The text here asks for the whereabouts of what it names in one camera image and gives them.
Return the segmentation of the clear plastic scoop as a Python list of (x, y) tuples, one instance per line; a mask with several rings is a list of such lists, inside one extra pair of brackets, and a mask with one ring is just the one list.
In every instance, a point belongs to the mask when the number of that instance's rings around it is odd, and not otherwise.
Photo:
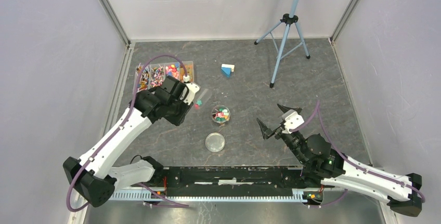
[[(193, 100), (193, 106), (196, 110), (200, 110), (205, 105), (209, 104), (210, 98), (212, 95), (212, 91), (210, 89), (201, 89), (199, 92), (196, 93), (195, 98)], [(202, 105), (198, 106), (197, 101), (202, 101)]]

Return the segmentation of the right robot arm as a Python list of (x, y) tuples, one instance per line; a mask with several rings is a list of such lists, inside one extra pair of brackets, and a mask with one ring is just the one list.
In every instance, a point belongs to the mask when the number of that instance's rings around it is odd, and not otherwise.
[(281, 139), (302, 165), (301, 182), (313, 187), (339, 187), (372, 197), (385, 203), (392, 211), (417, 217), (425, 198), (420, 189), (422, 177), (416, 173), (397, 175), (366, 165), (338, 150), (329, 134), (305, 138), (300, 130), (320, 115), (317, 103), (311, 116), (304, 120), (300, 108), (278, 105), (283, 112), (281, 123), (271, 129), (257, 120), (264, 139)]

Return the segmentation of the clear round dish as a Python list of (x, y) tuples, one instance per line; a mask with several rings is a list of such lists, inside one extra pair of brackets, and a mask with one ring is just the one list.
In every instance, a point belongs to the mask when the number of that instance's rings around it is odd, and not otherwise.
[(231, 118), (231, 111), (225, 105), (217, 105), (211, 111), (211, 119), (218, 124), (225, 124)]

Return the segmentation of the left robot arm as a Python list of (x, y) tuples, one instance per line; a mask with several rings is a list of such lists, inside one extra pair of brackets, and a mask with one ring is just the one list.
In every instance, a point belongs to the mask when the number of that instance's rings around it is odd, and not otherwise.
[(201, 87), (167, 76), (162, 85), (136, 92), (117, 123), (86, 153), (76, 159), (68, 157), (62, 167), (69, 182), (66, 199), (68, 210), (71, 193), (75, 190), (86, 205), (102, 206), (115, 190), (147, 182), (158, 186), (163, 181), (163, 171), (142, 159), (134, 164), (115, 167), (114, 163), (128, 146), (156, 121), (165, 119), (179, 126), (193, 106)]

